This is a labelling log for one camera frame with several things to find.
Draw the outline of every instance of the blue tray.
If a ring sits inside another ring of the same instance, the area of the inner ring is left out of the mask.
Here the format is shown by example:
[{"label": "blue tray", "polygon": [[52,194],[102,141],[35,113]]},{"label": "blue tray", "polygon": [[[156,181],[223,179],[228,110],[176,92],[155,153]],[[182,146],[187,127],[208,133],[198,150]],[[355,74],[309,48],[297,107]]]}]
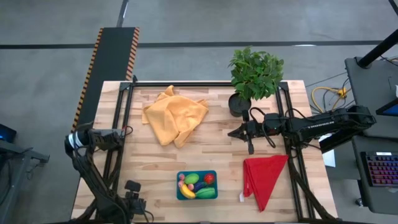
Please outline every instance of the blue tray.
[{"label": "blue tray", "polygon": [[[214,189],[216,191],[216,194],[214,195],[213,198],[194,198],[194,199],[189,199],[189,198],[184,197],[184,195],[181,194],[180,189],[178,187],[178,182],[180,181],[178,176],[180,174],[183,174],[183,175],[187,176],[187,175],[192,174],[192,173],[196,173],[196,174],[199,175],[198,182],[203,182],[206,174],[213,174],[214,175],[215,181],[214,181],[214,183],[209,185],[209,187],[214,187]],[[177,189],[177,198],[179,200],[207,200],[207,199],[216,199],[218,197],[217,173],[214,170],[180,171],[180,172],[177,173],[177,181],[175,183],[175,186],[176,186],[176,189]]]}]

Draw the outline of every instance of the green plant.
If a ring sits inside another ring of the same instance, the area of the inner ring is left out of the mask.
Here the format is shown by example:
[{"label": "green plant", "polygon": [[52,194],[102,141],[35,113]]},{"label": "green plant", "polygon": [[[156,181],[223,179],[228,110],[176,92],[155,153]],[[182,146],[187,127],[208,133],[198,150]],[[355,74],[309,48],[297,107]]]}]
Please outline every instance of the green plant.
[{"label": "green plant", "polygon": [[240,97],[259,100],[270,97],[276,92],[282,80],[283,60],[267,52],[251,52],[250,47],[235,50],[230,61],[232,85]]}]

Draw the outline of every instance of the butcher block tabletop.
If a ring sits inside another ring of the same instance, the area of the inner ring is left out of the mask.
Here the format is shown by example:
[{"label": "butcher block tabletop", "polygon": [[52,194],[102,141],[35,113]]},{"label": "butcher block tabletop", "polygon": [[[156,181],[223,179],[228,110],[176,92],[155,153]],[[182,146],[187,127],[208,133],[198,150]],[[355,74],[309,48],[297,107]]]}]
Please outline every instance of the butcher block tabletop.
[{"label": "butcher block tabletop", "polygon": [[[287,81],[293,107],[305,116],[311,109],[301,80]],[[104,82],[96,112],[94,128],[112,127],[120,82]],[[147,200],[146,210],[154,214],[155,222],[293,222],[297,221],[290,176],[287,164],[276,182],[272,195],[263,212],[259,212],[253,195],[239,201],[243,191],[243,160],[254,157],[284,155],[281,136],[271,137],[276,148],[270,147],[265,138],[253,139],[254,154],[248,154],[248,145],[227,133],[240,127],[242,117],[230,115],[228,98],[233,87],[175,87],[175,95],[192,100],[205,99],[209,111],[199,126],[188,138],[186,145],[178,149],[174,143],[161,146],[149,124],[142,123],[142,109],[151,105],[166,87],[134,87],[129,125],[134,128],[126,137],[118,194],[124,197],[127,180],[141,183],[140,198]],[[123,120],[126,97],[124,97],[119,120]],[[252,100],[252,106],[265,113],[278,113],[275,96]],[[262,121],[261,114],[256,114]],[[333,216],[337,216],[330,190],[325,165],[319,149],[303,150],[305,167],[311,191]],[[94,161],[102,173],[106,152],[94,154]],[[176,175],[181,170],[215,170],[217,172],[218,198],[214,200],[178,200],[176,197]],[[302,208],[307,214],[303,193],[300,191]],[[81,215],[94,199],[85,181],[80,179],[72,218]],[[135,222],[144,222],[142,215],[135,215]]]}]

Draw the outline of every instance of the metal stand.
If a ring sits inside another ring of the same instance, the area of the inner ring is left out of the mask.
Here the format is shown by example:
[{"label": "metal stand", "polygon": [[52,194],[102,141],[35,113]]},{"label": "metal stand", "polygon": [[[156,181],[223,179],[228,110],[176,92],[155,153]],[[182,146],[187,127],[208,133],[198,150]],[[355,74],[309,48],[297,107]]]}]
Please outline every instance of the metal stand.
[{"label": "metal stand", "polygon": [[361,68],[369,68],[373,61],[375,61],[378,57],[380,57],[382,54],[388,51],[396,43],[398,43],[398,29],[395,30],[386,39],[384,39],[379,45],[375,46],[375,48],[373,48],[363,58],[361,58],[360,60],[356,58],[356,63]]},{"label": "metal stand", "polygon": [[16,169],[12,171],[10,190],[8,193],[2,192],[2,194],[7,194],[7,196],[0,206],[0,223],[7,223],[12,209],[16,204],[18,192],[21,189],[30,160],[38,159],[40,163],[47,163],[50,156],[33,150],[26,151],[26,149],[6,141],[0,141],[0,152],[12,154],[12,162],[15,163],[16,167]]},{"label": "metal stand", "polygon": [[[136,78],[136,76],[133,76],[132,82],[120,83],[118,100],[116,102],[116,108],[115,108],[115,112],[114,112],[114,116],[113,116],[112,129],[118,128],[120,109],[121,109],[121,105],[122,105],[123,94],[125,91],[127,92],[127,101],[126,101],[126,107],[124,109],[122,128],[125,128],[127,126],[128,122],[129,122],[132,92],[133,92],[134,86],[136,85],[136,82],[137,82],[137,78]],[[111,189],[115,193],[117,193],[117,191],[118,191],[119,176],[120,176],[123,151],[124,151],[124,142],[125,142],[125,139],[123,139],[123,141],[121,143],[121,147],[116,148],[115,150],[108,150],[108,152],[106,154],[103,179],[106,182],[108,182],[109,186],[112,185]],[[115,153],[116,153],[116,162],[115,162],[115,165],[114,165],[112,173],[111,173],[112,157]],[[95,219],[97,220],[100,218],[101,218],[100,215],[98,213],[96,213]]]},{"label": "metal stand", "polygon": [[[118,126],[119,113],[120,113],[120,109],[121,109],[121,103],[122,103],[124,91],[128,90],[126,109],[125,109],[124,118],[123,118],[123,127],[125,127],[128,124],[129,110],[130,110],[130,106],[131,106],[132,92],[133,92],[134,87],[136,87],[136,86],[164,86],[164,87],[166,87],[169,85],[174,85],[174,86],[232,86],[232,84],[230,82],[137,82],[136,77],[134,77],[132,83],[129,83],[129,82],[121,83],[121,85],[120,85],[112,128],[117,129],[117,126]],[[285,94],[285,98],[286,98],[286,102],[287,102],[287,112],[290,117],[293,117],[294,114],[292,111],[293,107],[292,107],[292,102],[290,99],[289,87],[286,82],[281,82],[279,86],[280,86],[280,89]],[[282,104],[282,100],[281,100],[280,91],[277,91],[275,93],[275,96],[277,98],[277,106],[278,106],[279,114],[281,116],[284,116],[284,110],[283,110],[283,104]],[[300,223],[333,223],[333,224],[335,224],[335,223],[355,223],[355,222],[341,221],[340,219],[331,216],[325,210],[325,208],[323,208],[323,206],[320,204],[320,202],[317,200],[317,198],[314,196],[314,194],[311,192],[311,190],[308,186],[307,173],[305,170],[304,159],[303,159],[303,155],[301,152],[302,149],[300,147],[294,146],[292,144],[292,142],[289,141],[287,138],[284,138],[284,143],[285,143],[286,154],[289,156],[289,160],[287,163],[288,163],[288,167],[289,167],[289,174],[290,174],[290,180],[291,180],[291,184],[292,184],[294,204],[295,204],[295,210],[296,210],[298,222],[300,222]],[[116,158],[116,164],[114,166],[112,173],[110,173],[110,167],[111,167],[111,160],[112,160],[114,151],[111,151],[111,152],[108,151],[104,174],[103,174],[103,178],[105,180],[112,181],[112,190],[115,193],[117,192],[117,189],[118,189],[119,173],[120,173],[120,169],[121,169],[121,160],[122,160],[122,156],[123,156],[123,147],[121,147],[118,150],[115,150],[117,152],[117,158]],[[300,173],[297,172],[294,162],[293,162],[293,157],[292,157],[293,150],[295,150],[297,153],[298,166],[300,169]],[[297,185],[299,185],[300,188],[304,192],[309,218],[303,217],[299,189],[298,189]],[[314,209],[320,215],[321,220],[316,219]],[[98,217],[98,215],[96,215],[96,220],[100,220],[100,218],[101,217]]]}]

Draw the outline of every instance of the toy banana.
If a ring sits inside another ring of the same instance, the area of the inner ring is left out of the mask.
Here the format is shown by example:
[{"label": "toy banana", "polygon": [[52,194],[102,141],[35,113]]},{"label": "toy banana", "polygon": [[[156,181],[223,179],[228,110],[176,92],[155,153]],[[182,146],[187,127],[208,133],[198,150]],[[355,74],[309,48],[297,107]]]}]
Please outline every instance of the toy banana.
[{"label": "toy banana", "polygon": [[188,186],[186,184],[183,184],[180,187],[181,194],[184,195],[184,197],[189,198],[189,199],[194,199],[195,198],[195,193],[193,193],[190,189],[188,189]]}]

